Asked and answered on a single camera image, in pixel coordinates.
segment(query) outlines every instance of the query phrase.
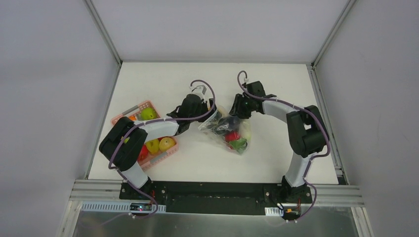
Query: white wall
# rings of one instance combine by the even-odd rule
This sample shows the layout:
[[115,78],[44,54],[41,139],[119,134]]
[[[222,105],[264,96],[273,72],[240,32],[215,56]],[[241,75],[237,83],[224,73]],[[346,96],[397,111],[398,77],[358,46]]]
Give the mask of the white wall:
[[378,237],[419,232],[418,12],[417,0],[358,1],[317,70]]
[[1,1],[0,236],[55,236],[116,72],[83,1]]
[[94,0],[123,60],[311,62],[347,0]]

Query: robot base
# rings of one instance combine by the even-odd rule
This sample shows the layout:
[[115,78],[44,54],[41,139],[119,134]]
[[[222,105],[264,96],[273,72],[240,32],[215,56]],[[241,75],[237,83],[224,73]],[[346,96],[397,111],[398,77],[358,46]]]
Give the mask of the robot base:
[[[207,183],[207,182],[168,182],[152,181],[142,187],[143,191],[154,196],[158,204],[166,206],[166,212],[200,213],[226,215],[265,215],[266,207],[295,206],[312,203],[308,187],[292,190],[281,184],[255,183]],[[148,200],[123,183],[120,199]]]

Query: clear plastic bag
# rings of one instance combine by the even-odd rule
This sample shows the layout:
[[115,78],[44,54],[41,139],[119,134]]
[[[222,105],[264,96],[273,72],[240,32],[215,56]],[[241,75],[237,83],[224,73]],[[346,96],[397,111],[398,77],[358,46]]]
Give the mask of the clear plastic bag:
[[248,120],[231,116],[220,106],[198,129],[239,154],[250,144],[251,126]]

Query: red fruit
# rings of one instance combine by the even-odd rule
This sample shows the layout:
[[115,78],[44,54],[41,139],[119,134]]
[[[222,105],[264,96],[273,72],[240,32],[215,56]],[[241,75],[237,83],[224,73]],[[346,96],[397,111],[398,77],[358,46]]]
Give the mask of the red fruit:
[[137,161],[142,161],[146,159],[147,155],[148,155],[148,149],[145,145],[143,145],[143,148],[141,148],[140,155],[138,156]]
[[236,131],[232,131],[230,133],[227,133],[227,135],[224,136],[226,142],[236,141],[240,139],[240,134]]

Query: orange basket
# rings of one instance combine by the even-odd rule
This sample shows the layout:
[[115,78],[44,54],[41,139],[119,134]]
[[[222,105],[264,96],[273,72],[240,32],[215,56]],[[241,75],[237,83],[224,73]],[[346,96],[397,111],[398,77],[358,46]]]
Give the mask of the orange basket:
[[[151,103],[151,101],[147,100],[147,101],[144,101],[141,104],[138,104],[138,105],[124,111],[122,114],[113,117],[111,119],[111,124],[115,125],[117,123],[117,121],[124,116],[127,116],[131,120],[137,120],[137,115],[139,115],[142,110],[144,110],[145,108],[149,108],[149,107],[153,108],[154,111],[156,111],[157,118],[160,118],[160,114],[156,110],[156,107],[154,107],[154,105],[153,105],[153,103]],[[152,166],[158,164],[159,162],[161,162],[162,160],[166,159],[167,157],[171,156],[173,153],[177,152],[177,150],[179,150],[179,146],[178,146],[178,143],[177,143],[176,139],[174,137],[171,137],[171,138],[174,140],[174,142],[176,144],[173,147],[169,148],[167,151],[165,151],[165,152],[159,151],[159,152],[157,152],[156,154],[153,154],[153,155],[149,153],[145,159],[137,160],[137,162],[140,164],[140,166],[143,170],[147,170],[147,169],[151,168]]]

